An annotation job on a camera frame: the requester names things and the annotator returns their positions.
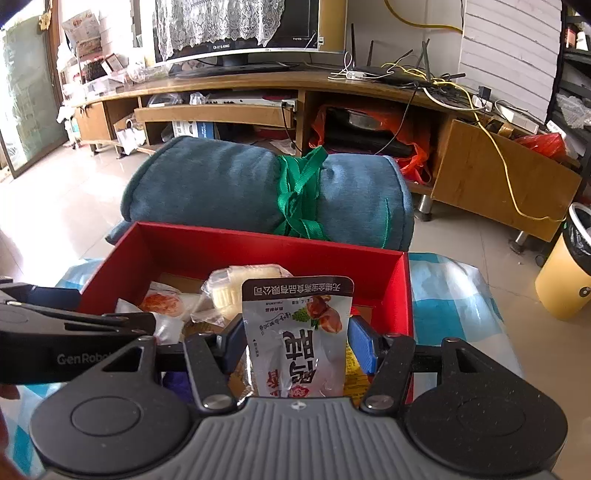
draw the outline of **packaged pastry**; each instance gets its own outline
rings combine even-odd
[[[225,326],[242,313],[242,284],[245,280],[280,277],[291,277],[291,273],[273,264],[240,265],[215,270],[203,284],[205,296],[191,318],[194,322],[205,321]]]
[[[352,299],[347,277],[244,282],[242,317],[261,397],[343,394]]]

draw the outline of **power strip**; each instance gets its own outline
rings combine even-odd
[[[487,112],[487,113],[492,112],[492,102],[490,102],[488,100],[483,103],[482,98],[480,98],[476,95],[472,95],[472,103],[474,104],[474,106],[476,108],[483,108],[484,107],[485,112]]]
[[[533,135],[537,135],[538,129],[540,128],[540,126],[537,123],[533,122],[532,120],[530,120],[529,118],[527,118],[524,115],[520,115],[519,113],[514,112],[513,110],[511,110],[510,108],[507,108],[506,106],[499,105],[498,103],[497,103],[497,106],[501,112],[501,115],[503,117],[505,117],[505,119],[510,124],[521,127],[523,130],[527,130],[528,132],[530,132]]]
[[[365,72],[356,72],[354,70],[350,70],[347,72],[347,78],[349,80],[361,80],[367,77]]]

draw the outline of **metal table leg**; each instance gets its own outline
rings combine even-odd
[[[415,218],[422,222],[431,221],[431,207],[433,206],[433,199],[429,195],[423,195],[421,202],[418,204],[418,209],[414,212]]]
[[[509,248],[511,248],[516,254],[521,255],[523,253],[523,246],[528,237],[529,235],[524,231],[519,232],[515,240],[509,241]]]

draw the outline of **food packaging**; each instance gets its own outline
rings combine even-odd
[[[115,313],[151,312],[156,318],[154,336],[160,345],[178,343],[184,323],[199,303],[201,295],[181,293],[164,283],[152,282],[139,307],[118,299]]]
[[[272,264],[232,266],[215,270],[202,286],[202,292],[211,299],[209,308],[215,311],[208,312],[204,305],[200,305],[197,308],[198,313],[192,317],[193,321],[204,321],[201,317],[206,316],[210,320],[216,319],[211,323],[226,326],[236,315],[242,313],[242,284],[245,280],[282,277],[291,277],[291,273]]]
[[[350,278],[246,280],[242,298],[259,396],[343,394],[353,299]]]

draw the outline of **cabinet door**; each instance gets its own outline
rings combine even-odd
[[[103,102],[91,103],[86,109],[76,109],[76,121],[82,141],[114,140]]]
[[[581,177],[567,167],[512,140],[493,135],[521,212],[561,219],[573,201]],[[541,238],[552,240],[560,222],[531,220],[515,210],[505,167],[491,139],[478,127],[454,120],[440,138],[437,179],[431,196]]]

